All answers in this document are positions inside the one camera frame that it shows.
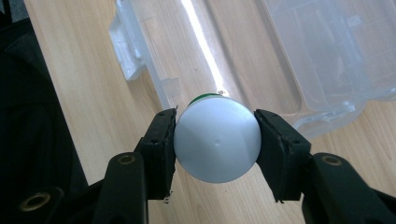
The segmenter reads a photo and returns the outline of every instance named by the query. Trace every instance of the plastic box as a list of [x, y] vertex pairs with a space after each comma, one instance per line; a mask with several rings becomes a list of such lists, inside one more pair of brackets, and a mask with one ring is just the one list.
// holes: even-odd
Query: plastic box
[[216, 92], [311, 138], [396, 92], [391, 0], [117, 0], [128, 80], [148, 68], [163, 108]]

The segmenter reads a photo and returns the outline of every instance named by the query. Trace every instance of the wooden table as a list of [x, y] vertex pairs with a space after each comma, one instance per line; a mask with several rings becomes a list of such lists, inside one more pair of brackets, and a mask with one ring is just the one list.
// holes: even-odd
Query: wooden table
[[[26, 0], [66, 121], [90, 184], [109, 159], [134, 150], [161, 106], [148, 72], [126, 82], [108, 27], [110, 0]], [[396, 195], [396, 102], [370, 102], [357, 120], [312, 140], [349, 160], [373, 188]], [[149, 202], [151, 223], [304, 223], [301, 203], [275, 203], [255, 165], [243, 177], [211, 185], [177, 164], [170, 203]]]

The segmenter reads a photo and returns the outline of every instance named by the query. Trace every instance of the black fabric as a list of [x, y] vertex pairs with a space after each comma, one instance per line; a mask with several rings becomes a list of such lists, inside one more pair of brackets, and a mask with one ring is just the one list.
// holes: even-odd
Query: black fabric
[[0, 213], [43, 187], [87, 186], [55, 91], [21, 57], [0, 53]]

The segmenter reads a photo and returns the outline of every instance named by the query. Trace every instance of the white lid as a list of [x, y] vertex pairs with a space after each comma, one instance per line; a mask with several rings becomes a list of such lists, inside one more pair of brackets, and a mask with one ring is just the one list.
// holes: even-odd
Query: white lid
[[175, 129], [175, 152], [192, 176], [210, 183], [232, 181], [256, 162], [260, 127], [243, 105], [221, 96], [193, 102]]

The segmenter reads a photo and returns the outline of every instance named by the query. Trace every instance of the green rim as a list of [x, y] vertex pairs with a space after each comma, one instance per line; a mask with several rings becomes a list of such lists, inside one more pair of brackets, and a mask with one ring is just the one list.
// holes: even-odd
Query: green rim
[[201, 100], [202, 98], [205, 98], [205, 97], [207, 97], [207, 96], [212, 96], [212, 95], [214, 95], [214, 96], [221, 96], [220, 94], [217, 94], [217, 93], [206, 93], [206, 94], [202, 94], [202, 95], [200, 95], [200, 96], [195, 97], [195, 98], [189, 103], [189, 105], [191, 105], [191, 104], [194, 103], [195, 101]]

